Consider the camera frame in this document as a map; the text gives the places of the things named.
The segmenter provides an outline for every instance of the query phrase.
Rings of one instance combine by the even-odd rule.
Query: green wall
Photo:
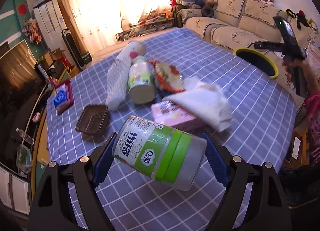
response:
[[[24,4],[27,8],[27,12],[25,15],[21,15],[18,12],[18,7],[20,4]],[[37,45],[36,42],[30,43],[29,37],[26,37],[22,33],[22,29],[24,27],[24,18],[29,19],[30,13],[28,11],[27,0],[6,0],[2,9],[0,10],[0,44],[4,41],[7,41],[12,35],[17,35],[17,33],[21,33],[21,35],[9,42],[9,46],[13,47],[21,40],[26,40],[31,52],[33,53],[36,59],[39,59],[45,52],[46,48],[43,43]]]

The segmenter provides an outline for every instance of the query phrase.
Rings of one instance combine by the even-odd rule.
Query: blue tissue package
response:
[[[70,105],[68,88],[65,84],[58,87],[54,97],[54,108],[58,113],[64,111]]]

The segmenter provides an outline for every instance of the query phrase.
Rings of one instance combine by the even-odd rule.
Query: pink package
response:
[[[156,123],[165,124],[185,132],[206,125],[201,119],[170,101],[163,101],[151,105],[151,113]]]

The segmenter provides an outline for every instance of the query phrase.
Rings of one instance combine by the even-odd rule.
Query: plastic jar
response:
[[[151,102],[156,97],[152,74],[143,56],[136,57],[130,67],[128,89],[136,104]]]
[[[121,127],[112,155],[156,181],[189,190],[204,157],[207,141],[131,115]]]

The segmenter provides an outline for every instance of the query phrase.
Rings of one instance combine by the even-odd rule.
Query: blue plaid tablecloth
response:
[[[213,141],[224,145],[232,155],[252,164],[271,162],[279,171],[293,130],[296,106],[293,98],[275,81],[241,58],[203,41],[182,28],[143,42],[145,57],[174,64],[183,77],[197,76],[218,84],[233,110],[233,123],[220,134],[210,127]],[[60,165],[75,162],[104,144],[111,132],[134,114],[152,120],[150,105],[135,105],[129,97],[111,113],[110,125],[102,138],[86,137],[75,127],[84,107],[104,103],[107,71],[112,56],[96,63],[71,79],[74,105],[61,116],[53,97],[47,102],[48,145],[51,160]],[[74,185],[69,185],[77,222],[86,227]],[[218,183],[206,158],[189,191],[180,191],[153,181],[128,166],[114,161],[104,183],[96,189],[101,204],[117,231],[203,230],[217,206],[224,187]],[[242,223],[249,202],[248,184],[235,226]]]

